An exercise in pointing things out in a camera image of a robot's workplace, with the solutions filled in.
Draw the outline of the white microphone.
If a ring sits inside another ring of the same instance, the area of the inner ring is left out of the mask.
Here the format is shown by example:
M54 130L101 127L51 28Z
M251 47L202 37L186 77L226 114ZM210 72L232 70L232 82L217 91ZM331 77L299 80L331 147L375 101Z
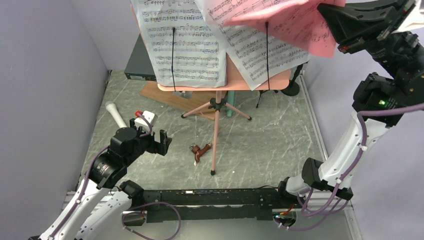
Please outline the white microphone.
M116 124L118 125L119 128L126 128L127 127L127 124L125 123L122 116L120 115L120 113L117 109L117 106L114 102L107 101L105 103L105 108L111 114L112 118L114 119L114 121L116 122Z

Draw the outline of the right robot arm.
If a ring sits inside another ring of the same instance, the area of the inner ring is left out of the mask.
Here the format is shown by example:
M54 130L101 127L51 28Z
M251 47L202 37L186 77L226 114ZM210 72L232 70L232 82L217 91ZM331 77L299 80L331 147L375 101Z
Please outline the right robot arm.
M326 161L308 158L300 174L278 186L276 203L289 207L307 190L331 191L350 200L354 169L362 155L395 126L403 114L424 108L424 48L411 32L424 23L418 0L375 0L336 6L320 3L326 21L344 54L366 51L389 77L373 72L353 95L350 124Z

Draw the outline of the green microphone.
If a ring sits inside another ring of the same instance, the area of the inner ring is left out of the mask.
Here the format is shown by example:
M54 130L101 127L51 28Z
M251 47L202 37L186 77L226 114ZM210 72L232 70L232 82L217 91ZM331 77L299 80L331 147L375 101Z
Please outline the green microphone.
M234 90L229 90L226 94L226 101L227 101L227 105L234 105L235 103L235 96L236 96L236 92ZM229 107L227 107L226 109L226 115L227 117L232 117L233 115L233 110Z

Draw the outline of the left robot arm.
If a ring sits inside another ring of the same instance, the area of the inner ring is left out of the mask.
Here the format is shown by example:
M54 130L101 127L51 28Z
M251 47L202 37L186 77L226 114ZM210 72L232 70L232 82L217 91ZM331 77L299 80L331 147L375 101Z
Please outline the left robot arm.
M57 219L41 235L32 240L93 240L106 229L113 216L127 209L137 210L144 203L144 189L131 180L99 209L98 203L127 174L128 167L144 153L165 156L172 138L160 130L160 141L155 140L153 127L148 131L131 119L129 127L119 128L90 163L75 195Z

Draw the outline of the black round-base mic stand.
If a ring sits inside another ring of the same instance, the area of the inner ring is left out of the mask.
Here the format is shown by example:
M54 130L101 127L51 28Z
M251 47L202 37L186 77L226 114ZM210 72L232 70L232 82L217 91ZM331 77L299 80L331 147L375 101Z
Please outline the black round-base mic stand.
M292 76L292 79L289 81L288 86L285 89L282 89L281 92L287 96L293 97L296 96L300 92L300 86L298 83L296 83L296 79L301 74L301 71L303 70L304 64L300 64L296 67L294 70L294 74Z

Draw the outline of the pink sheet music page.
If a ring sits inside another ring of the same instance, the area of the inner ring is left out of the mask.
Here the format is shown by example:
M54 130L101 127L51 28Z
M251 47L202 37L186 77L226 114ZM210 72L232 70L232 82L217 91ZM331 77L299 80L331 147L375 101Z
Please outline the pink sheet music page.
M331 58L336 41L318 11L320 0L197 0L205 21L268 33L317 57Z

